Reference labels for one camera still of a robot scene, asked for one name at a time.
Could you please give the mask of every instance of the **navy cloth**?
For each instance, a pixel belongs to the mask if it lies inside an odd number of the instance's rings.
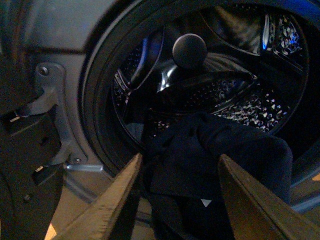
[[[162,231],[159,239],[234,239],[218,176],[222,154],[289,203],[292,152],[284,140],[197,113],[146,146],[143,192],[158,220],[172,232],[161,238]],[[201,199],[212,202],[205,207]]]

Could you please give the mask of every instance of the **washing machine door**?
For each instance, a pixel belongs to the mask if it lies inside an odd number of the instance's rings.
[[[43,240],[61,196],[60,139],[49,113],[23,117],[37,94],[0,54],[1,240]]]

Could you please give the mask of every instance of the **dark clothing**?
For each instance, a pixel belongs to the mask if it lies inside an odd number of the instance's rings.
[[[289,203],[291,150],[254,127],[198,113],[169,127],[146,150],[143,189],[162,228],[172,233],[163,239],[234,239],[218,176],[222,154]],[[205,207],[201,199],[211,202]]]

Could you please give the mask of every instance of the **round knob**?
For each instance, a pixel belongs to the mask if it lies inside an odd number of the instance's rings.
[[[198,35],[188,33],[179,37],[172,49],[175,64],[184,69],[196,69],[200,67],[208,51],[205,41]]]

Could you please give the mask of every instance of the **white triangle label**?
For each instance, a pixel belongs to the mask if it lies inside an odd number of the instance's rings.
[[[212,200],[206,200],[206,199],[201,199],[201,201],[205,207],[208,207],[208,205],[212,202]]]

